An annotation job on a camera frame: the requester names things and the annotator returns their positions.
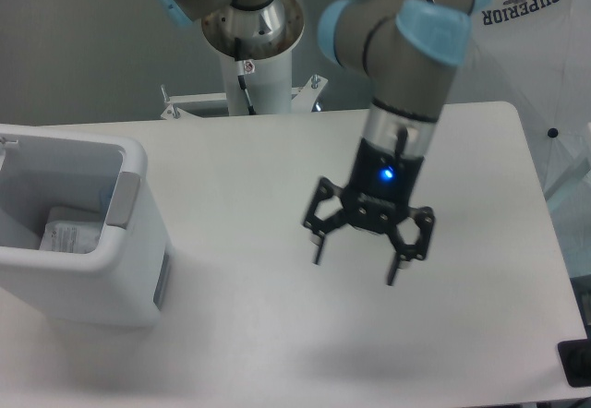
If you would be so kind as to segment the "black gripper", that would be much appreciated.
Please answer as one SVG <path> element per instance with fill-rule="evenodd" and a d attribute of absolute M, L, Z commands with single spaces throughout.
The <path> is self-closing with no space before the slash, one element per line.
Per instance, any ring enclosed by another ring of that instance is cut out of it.
<path fill-rule="evenodd" d="M 346 186 L 341 188 L 327 177 L 321 177 L 305 211 L 302 225 L 310 231 L 310 240 L 316 246 L 313 263 L 321 262 L 326 236 L 346 223 L 356 229 L 388 235 L 393 248 L 386 276 L 388 286 L 393 286 L 404 262 L 425 260 L 435 226 L 434 210 L 410 205 L 423 163 L 422 157 L 388 153 L 361 139 Z M 343 207 L 319 217 L 320 204 L 333 198 L 340 198 Z M 418 230 L 413 243 L 406 243 L 398 228 L 398 223 L 407 218 Z"/>

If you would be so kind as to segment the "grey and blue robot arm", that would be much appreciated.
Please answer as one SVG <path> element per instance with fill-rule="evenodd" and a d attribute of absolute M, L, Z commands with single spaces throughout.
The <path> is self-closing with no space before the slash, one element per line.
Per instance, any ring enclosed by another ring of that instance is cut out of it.
<path fill-rule="evenodd" d="M 386 235 L 387 283 L 428 254 L 436 218 L 410 198 L 471 34 L 491 0 L 338 0 L 317 28 L 323 54 L 373 84 L 348 182 L 321 178 L 303 218 L 317 248 L 351 226 Z M 223 67 L 231 115 L 293 109 L 291 52 L 304 32 L 296 0 L 159 0 L 180 25 L 199 23 Z"/>

